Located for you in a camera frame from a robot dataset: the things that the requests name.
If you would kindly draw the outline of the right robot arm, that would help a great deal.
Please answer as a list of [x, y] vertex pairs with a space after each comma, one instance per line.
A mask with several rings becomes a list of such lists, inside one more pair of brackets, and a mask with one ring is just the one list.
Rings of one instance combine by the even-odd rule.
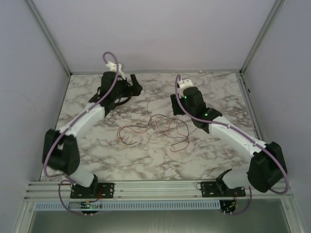
[[285, 189], [279, 194], [287, 193], [287, 168], [279, 144], [253, 138], [235, 127], [222, 113], [206, 106], [202, 93], [195, 86], [182, 89], [177, 85], [171, 102], [174, 115], [189, 116], [195, 127], [225, 141], [247, 161], [246, 167], [230, 168], [216, 178], [221, 194], [238, 187], [253, 187], [265, 193], [272, 191], [281, 179], [285, 180]]

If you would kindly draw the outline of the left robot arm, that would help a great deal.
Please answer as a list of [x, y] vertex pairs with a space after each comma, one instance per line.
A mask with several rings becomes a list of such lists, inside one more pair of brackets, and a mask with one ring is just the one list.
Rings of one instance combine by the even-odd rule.
[[61, 171], [82, 188], [96, 188], [97, 177], [80, 163], [78, 142], [110, 111], [141, 94], [142, 86], [136, 76], [132, 74], [130, 79], [128, 81], [114, 71], [104, 72], [100, 87], [85, 109], [66, 126], [46, 132], [42, 156], [45, 172], [52, 168]]

